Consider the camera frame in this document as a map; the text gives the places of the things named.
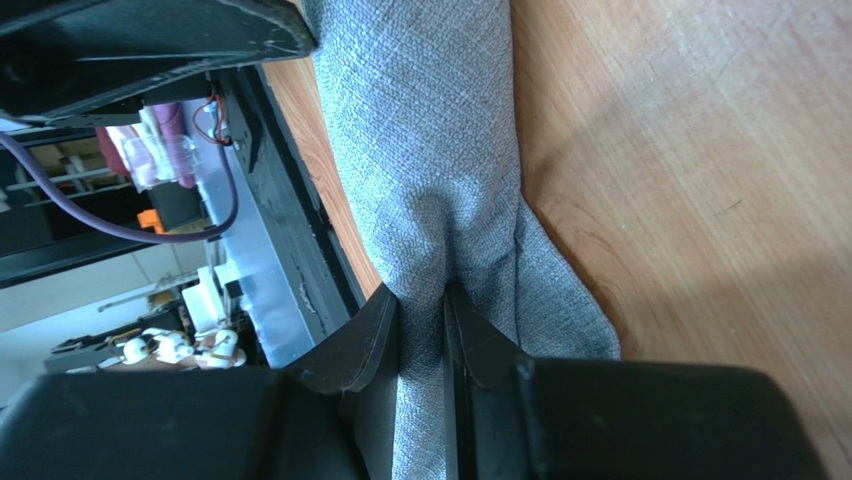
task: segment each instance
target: cable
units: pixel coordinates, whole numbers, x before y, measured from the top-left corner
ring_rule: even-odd
[[[204,133],[204,131],[201,130],[201,127],[198,126],[198,114],[201,113],[201,110],[203,110],[204,107],[210,105],[213,102],[216,102],[216,110],[218,112],[216,116],[218,117],[218,120],[216,121],[216,125],[213,126],[213,138],[210,138],[210,135]],[[207,102],[204,103],[204,105],[198,107],[195,110],[195,113],[192,114],[192,126],[193,128],[195,128],[195,131],[198,132],[199,135],[201,135],[201,138],[203,138],[207,142],[212,143],[214,145],[222,145],[225,147],[229,147],[233,142],[230,139],[226,139],[224,136],[222,136],[222,129],[225,126],[225,118],[225,105],[222,102],[222,97],[214,94],[210,95],[210,97],[207,99]]]
[[[231,194],[231,211],[228,213],[228,218],[225,219],[221,224],[210,228],[208,230],[204,230],[203,232],[197,233],[183,233],[179,235],[165,235],[165,234],[157,234],[144,232],[140,230],[134,230],[132,228],[122,227],[120,225],[116,225],[114,223],[107,222],[106,220],[99,218],[91,213],[80,208],[76,203],[71,201],[70,198],[66,197],[62,191],[60,191],[53,182],[50,181],[50,177],[45,173],[44,169],[41,168],[41,164],[38,163],[36,159],[34,159],[26,148],[21,146],[20,143],[17,142],[14,138],[10,137],[5,133],[0,133],[0,144],[6,147],[18,162],[24,166],[24,168],[30,173],[33,177],[33,180],[44,190],[44,193],[53,200],[60,208],[65,210],[69,215],[76,218],[77,220],[85,223],[86,225],[94,228],[95,230],[100,230],[108,235],[112,235],[114,237],[123,238],[125,240],[131,240],[134,242],[141,243],[186,243],[186,242],[195,242],[198,240],[207,240],[218,235],[221,235],[225,232],[225,230],[229,229],[231,225],[234,224],[234,221],[237,219],[237,211],[239,209],[239,201],[237,199],[237,185],[234,183],[234,175],[231,172],[231,168],[228,166],[228,159],[225,156],[225,152],[223,151],[221,145],[219,148],[219,159],[222,162],[222,169],[225,170],[225,177],[228,180],[228,191]]]

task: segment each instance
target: red wire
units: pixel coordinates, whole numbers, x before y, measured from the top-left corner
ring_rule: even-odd
[[[219,120],[218,122],[216,122],[216,126],[213,129],[213,138],[210,138],[210,136],[204,133],[204,131],[201,130],[201,127],[198,126],[198,114],[201,113],[201,110],[203,110],[204,107],[210,105],[214,101],[216,102],[216,109],[219,111]],[[195,110],[195,113],[192,114],[192,126],[204,140],[214,145],[223,145],[227,147],[233,144],[233,142],[230,139],[226,139],[222,135],[222,129],[225,125],[225,118],[225,103],[222,102],[222,97],[220,95],[210,95],[210,98],[207,99],[207,102],[204,105],[198,107],[198,109]]]

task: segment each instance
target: gray fabric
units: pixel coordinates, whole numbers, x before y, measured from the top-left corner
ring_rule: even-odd
[[[533,355],[617,358],[618,340],[521,197],[508,0],[304,4],[343,188],[403,307],[394,477],[443,477],[449,280]]]

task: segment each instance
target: wooden floor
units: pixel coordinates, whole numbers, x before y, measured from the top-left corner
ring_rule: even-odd
[[[852,477],[850,3],[512,3],[524,194],[625,358],[770,373]],[[369,294],[313,69],[267,74]]]

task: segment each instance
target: orange object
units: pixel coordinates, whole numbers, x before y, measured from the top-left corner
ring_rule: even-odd
[[[151,228],[154,227],[154,232],[156,233],[166,233],[165,229],[163,229],[163,224],[160,223],[160,215],[157,214],[157,211],[152,209],[143,210],[142,213],[138,213],[136,218],[139,219],[139,226],[142,228]]]

